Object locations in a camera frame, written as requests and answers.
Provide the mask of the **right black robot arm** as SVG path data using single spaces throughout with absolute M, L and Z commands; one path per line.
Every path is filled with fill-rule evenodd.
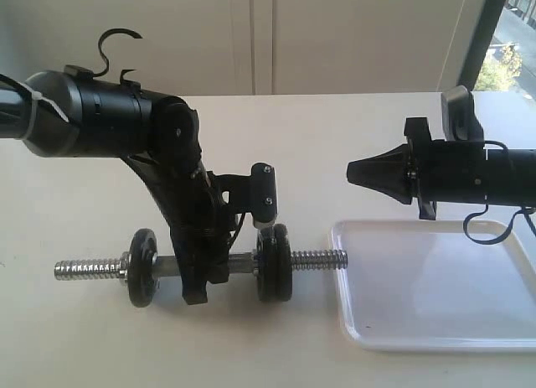
M 535 206 L 533 149 L 434 139 L 424 117 L 407 118 L 404 135 L 398 147 L 348 163 L 347 181 L 417 202 L 422 220 L 435 220 L 439 203 Z

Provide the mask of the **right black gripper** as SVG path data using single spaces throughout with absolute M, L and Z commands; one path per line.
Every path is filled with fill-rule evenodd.
M 486 202 L 484 142 L 433 139 L 425 117 L 407 118 L 404 136 L 406 144 L 348 163 L 348 182 L 401 204 L 416 199 L 422 220 L 436 218 L 438 203 Z

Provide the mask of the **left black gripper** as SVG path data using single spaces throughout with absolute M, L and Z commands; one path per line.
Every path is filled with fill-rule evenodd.
M 204 168 L 198 133 L 198 113 L 175 96 L 165 97 L 152 106 L 146 151 L 126 160 L 170 229 L 188 305 L 208 301 L 207 281 L 229 280 L 230 232 L 235 229 L 216 177 Z M 207 262 L 206 272 L 201 262 Z

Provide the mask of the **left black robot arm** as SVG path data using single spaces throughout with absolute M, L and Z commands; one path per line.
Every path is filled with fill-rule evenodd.
M 181 97 L 68 66 L 1 79 L 1 136 L 43 158 L 117 158 L 145 184 L 165 219 L 183 300 L 206 303 L 229 279 L 237 222 L 207 171 L 198 113 Z

